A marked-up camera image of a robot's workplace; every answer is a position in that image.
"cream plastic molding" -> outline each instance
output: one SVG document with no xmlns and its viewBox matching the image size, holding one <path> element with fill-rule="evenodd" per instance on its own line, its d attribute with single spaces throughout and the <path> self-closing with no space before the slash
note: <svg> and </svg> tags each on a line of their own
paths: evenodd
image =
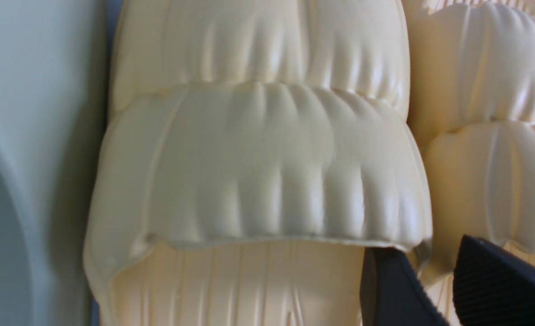
<svg viewBox="0 0 535 326">
<path fill-rule="evenodd" d="M 360 325 L 432 235 L 400 0 L 128 0 L 85 269 L 102 326 Z"/>
<path fill-rule="evenodd" d="M 0 325 L 89 322 L 81 251 L 104 130 L 103 7 L 0 1 Z"/>
<path fill-rule="evenodd" d="M 405 2 L 408 124 L 435 228 L 421 279 L 453 324 L 448 275 L 463 234 L 535 265 L 535 0 L 495 2 Z"/>
</svg>

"ribbed surface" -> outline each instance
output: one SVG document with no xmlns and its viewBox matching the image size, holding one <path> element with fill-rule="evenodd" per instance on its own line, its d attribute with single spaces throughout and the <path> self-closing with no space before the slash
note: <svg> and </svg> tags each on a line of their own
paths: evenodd
<svg viewBox="0 0 535 326">
<path fill-rule="evenodd" d="M 112 110 L 189 82 L 284 82 L 356 91 L 408 112 L 400 0 L 141 0 L 120 18 Z"/>
<path fill-rule="evenodd" d="M 454 305 L 463 324 L 535 325 L 535 270 L 522 260 L 464 239 L 454 276 Z"/>
<path fill-rule="evenodd" d="M 528 6 L 529 2 L 534 2 L 535 0 L 427 0 L 427 6 L 430 9 L 430 12 L 437 12 L 448 6 L 454 4 L 465 4 L 470 6 L 479 6 L 485 2 L 490 2 L 491 4 L 502 4 L 505 6 L 510 6 L 522 10 L 526 13 L 531 13 L 531 9 Z"/>
<path fill-rule="evenodd" d="M 136 257 L 153 238 L 175 248 L 293 237 L 411 249 L 431 235 L 406 125 L 354 93 L 193 84 L 137 101 L 101 155 L 89 239 L 105 274 L 106 258 Z"/>
<path fill-rule="evenodd" d="M 431 192 L 431 285 L 462 235 L 535 253 L 535 18 L 483 2 L 413 21 L 408 124 Z"/>
<path fill-rule="evenodd" d="M 307 241 L 159 244 L 115 278 L 118 325 L 361 326 L 362 258 L 363 248 Z"/>
<path fill-rule="evenodd" d="M 489 2 L 447 7 L 411 28 L 411 55 L 419 146 L 475 123 L 535 124 L 534 17 Z"/>
<path fill-rule="evenodd" d="M 535 266 L 535 254 L 526 254 L 522 250 L 519 250 L 515 245 L 511 245 L 510 243 L 507 243 L 505 246 L 503 246 L 503 248 L 525 262 Z M 443 280 L 431 286 L 427 290 L 427 294 L 437 309 L 445 316 L 445 318 L 447 318 L 450 326 L 461 326 L 452 301 L 453 279 L 454 278 L 452 275 L 447 276 Z"/>
</svg>

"textured black surface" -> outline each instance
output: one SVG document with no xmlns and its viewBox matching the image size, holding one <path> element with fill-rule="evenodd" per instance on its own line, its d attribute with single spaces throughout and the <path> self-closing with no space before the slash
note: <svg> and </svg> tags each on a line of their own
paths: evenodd
<svg viewBox="0 0 535 326">
<path fill-rule="evenodd" d="M 464 326 L 535 326 L 535 267 L 488 241 L 463 237 L 453 292 Z"/>
<path fill-rule="evenodd" d="M 404 253 L 367 248 L 360 284 L 363 326 L 447 326 Z"/>
</svg>

